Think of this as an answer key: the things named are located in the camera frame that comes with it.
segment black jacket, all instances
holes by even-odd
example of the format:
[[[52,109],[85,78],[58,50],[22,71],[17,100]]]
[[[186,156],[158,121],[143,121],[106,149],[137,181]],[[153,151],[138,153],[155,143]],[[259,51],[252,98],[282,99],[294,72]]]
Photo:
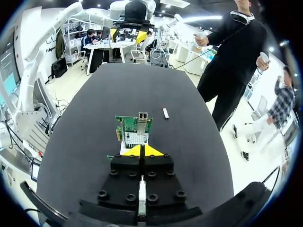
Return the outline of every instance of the black jacket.
[[[257,20],[246,26],[234,21],[230,13],[225,14],[221,26],[207,37],[209,45],[222,44],[211,64],[217,64],[223,71],[231,71],[244,85],[249,83],[257,69],[260,52],[268,55],[267,31]]]

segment ceiling light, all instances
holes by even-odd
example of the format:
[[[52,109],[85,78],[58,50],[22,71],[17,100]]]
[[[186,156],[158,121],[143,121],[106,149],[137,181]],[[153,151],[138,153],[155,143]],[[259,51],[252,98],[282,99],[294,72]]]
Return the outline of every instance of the ceiling light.
[[[222,16],[207,16],[207,17],[189,17],[183,20],[184,23],[194,22],[199,20],[221,20]]]
[[[165,5],[176,6],[179,8],[185,8],[186,6],[190,5],[189,2],[186,2],[183,0],[160,0],[160,3],[165,4]]]

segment office chair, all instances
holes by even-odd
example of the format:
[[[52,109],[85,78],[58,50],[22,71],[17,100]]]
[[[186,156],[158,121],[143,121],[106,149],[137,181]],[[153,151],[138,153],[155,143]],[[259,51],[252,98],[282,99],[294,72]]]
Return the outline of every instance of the office chair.
[[[266,107],[267,107],[267,100],[264,98],[264,96],[261,96],[257,109],[251,114],[252,119],[256,121],[260,119],[262,116],[264,116],[267,113]],[[252,143],[255,143],[260,137],[260,134],[261,132],[255,133],[254,135],[251,136],[251,138],[247,139],[247,142],[251,140]]]
[[[124,56],[128,59],[133,59],[134,63],[136,63],[136,60],[146,61],[147,56],[145,53],[145,49],[147,47],[147,43],[149,41],[149,37],[146,37],[143,44],[141,45],[140,49],[138,50],[136,47],[135,50],[131,50],[130,52],[126,53]]]

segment black pants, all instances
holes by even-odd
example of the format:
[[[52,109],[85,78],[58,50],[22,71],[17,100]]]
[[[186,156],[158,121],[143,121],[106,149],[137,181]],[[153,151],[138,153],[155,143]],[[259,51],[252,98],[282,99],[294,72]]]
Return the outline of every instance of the black pants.
[[[245,88],[232,69],[224,69],[216,62],[206,67],[197,89],[206,103],[218,96],[212,115],[219,131],[237,108]]]

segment yellow triangle marker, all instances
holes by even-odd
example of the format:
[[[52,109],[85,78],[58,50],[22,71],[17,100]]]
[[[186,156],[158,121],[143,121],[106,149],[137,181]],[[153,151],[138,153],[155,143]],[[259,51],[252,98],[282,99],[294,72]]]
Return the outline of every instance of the yellow triangle marker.
[[[137,145],[122,155],[123,156],[130,156],[130,155],[140,156],[140,150],[141,150],[141,146]],[[145,145],[145,156],[149,156],[149,155],[162,156],[164,154],[162,154],[161,152],[157,151],[155,148],[152,148],[151,146],[146,144]]]
[[[140,156],[140,150],[141,150],[140,145],[137,145],[137,146],[133,147],[132,149],[126,151],[122,155],[123,156],[131,156],[131,155]]]
[[[161,152],[157,151],[155,148],[152,148],[149,145],[145,145],[145,156],[154,155],[154,156],[162,156]]]
[[[116,33],[117,29],[116,28],[111,28],[110,29],[110,35],[112,37],[112,42],[114,42],[114,34]]]
[[[146,35],[147,35],[147,32],[139,31],[139,34],[136,39],[136,44],[139,44],[140,42],[142,42],[146,38]]]

